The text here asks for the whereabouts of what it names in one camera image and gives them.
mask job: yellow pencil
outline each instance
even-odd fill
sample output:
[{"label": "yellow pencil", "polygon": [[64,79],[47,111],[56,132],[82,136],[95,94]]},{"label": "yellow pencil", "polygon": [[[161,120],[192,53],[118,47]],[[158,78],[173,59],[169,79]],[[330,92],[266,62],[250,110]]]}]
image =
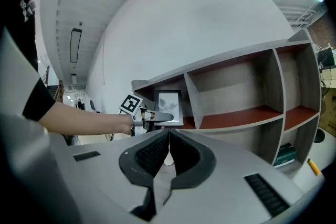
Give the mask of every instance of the yellow pencil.
[{"label": "yellow pencil", "polygon": [[321,171],[317,168],[316,164],[310,158],[307,159],[307,162],[310,168],[314,171],[315,175],[318,176]]}]

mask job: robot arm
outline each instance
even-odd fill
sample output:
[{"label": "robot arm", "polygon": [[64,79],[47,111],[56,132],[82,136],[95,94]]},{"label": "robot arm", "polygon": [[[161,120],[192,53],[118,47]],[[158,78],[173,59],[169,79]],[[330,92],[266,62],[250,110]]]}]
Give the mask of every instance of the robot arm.
[{"label": "robot arm", "polygon": [[119,106],[121,111],[130,114],[133,118],[132,136],[146,133],[151,122],[167,122],[174,119],[172,114],[147,110],[142,101],[141,98],[129,94]]}]

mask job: shelf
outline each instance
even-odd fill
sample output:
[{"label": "shelf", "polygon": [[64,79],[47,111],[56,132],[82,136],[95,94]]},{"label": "shelf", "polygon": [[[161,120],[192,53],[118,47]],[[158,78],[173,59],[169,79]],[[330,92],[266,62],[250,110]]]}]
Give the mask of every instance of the shelf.
[{"label": "shelf", "polygon": [[235,144],[272,164],[280,143],[283,119],[244,129],[202,132],[198,134]]},{"label": "shelf", "polygon": [[298,106],[286,112],[285,131],[291,131],[295,128],[302,126],[308,121],[312,120],[318,112],[305,108],[304,106]]},{"label": "shelf", "polygon": [[270,122],[282,116],[278,111],[266,106],[258,106],[231,113],[208,115],[203,117],[200,129],[219,129],[260,122]]},{"label": "shelf", "polygon": [[283,132],[280,145],[290,143],[297,151],[297,160],[304,163],[314,142],[318,124],[319,117],[315,116],[313,119],[306,121],[305,124]]},{"label": "shelf", "polygon": [[[182,98],[182,111],[184,119],[191,122],[189,117],[193,117],[191,102],[189,98],[189,93],[185,83],[184,76],[177,76],[169,80],[160,81],[158,83],[153,83],[147,86],[148,83],[143,84],[143,81],[133,81],[132,86],[137,87],[137,85],[146,85],[141,89],[135,90],[135,95],[143,99],[143,103],[147,106],[149,110],[155,110],[155,92],[158,90],[180,90]],[[188,124],[187,129],[194,129],[195,124]]]},{"label": "shelf", "polygon": [[[194,103],[193,112],[195,113],[194,108],[197,107],[196,111],[201,117],[196,115],[195,118],[200,123],[202,117],[206,117],[205,122],[213,118],[216,124],[222,120],[222,117],[217,115],[232,113],[235,115],[235,112],[264,105],[280,113],[283,112],[284,98],[280,69],[272,50],[223,61],[215,67],[217,69],[212,66],[188,74],[189,84],[192,84],[188,90],[194,92],[191,96],[192,105]],[[207,128],[210,126],[200,126],[200,129]]]},{"label": "shelf", "polygon": [[195,129],[194,117],[183,117],[183,126],[176,126],[172,128],[173,129],[189,129],[189,130]]},{"label": "shelf", "polygon": [[277,48],[276,52],[284,78],[286,111],[299,106],[320,111],[320,75],[311,44]]}]

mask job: picture frame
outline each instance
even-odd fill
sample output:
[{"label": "picture frame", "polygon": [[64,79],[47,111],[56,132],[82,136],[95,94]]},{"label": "picture frame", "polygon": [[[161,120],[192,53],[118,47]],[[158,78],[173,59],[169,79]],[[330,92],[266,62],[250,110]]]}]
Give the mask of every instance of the picture frame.
[{"label": "picture frame", "polygon": [[171,113],[174,116],[174,119],[169,122],[155,122],[155,126],[183,126],[181,90],[155,91],[154,108],[155,111]]}]

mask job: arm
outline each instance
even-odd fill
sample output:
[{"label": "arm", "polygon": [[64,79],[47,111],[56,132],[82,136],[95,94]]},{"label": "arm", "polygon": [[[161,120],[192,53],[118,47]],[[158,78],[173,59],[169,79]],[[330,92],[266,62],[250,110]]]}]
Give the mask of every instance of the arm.
[{"label": "arm", "polygon": [[130,134],[130,115],[88,112],[56,102],[39,120],[50,132],[64,135]]}]

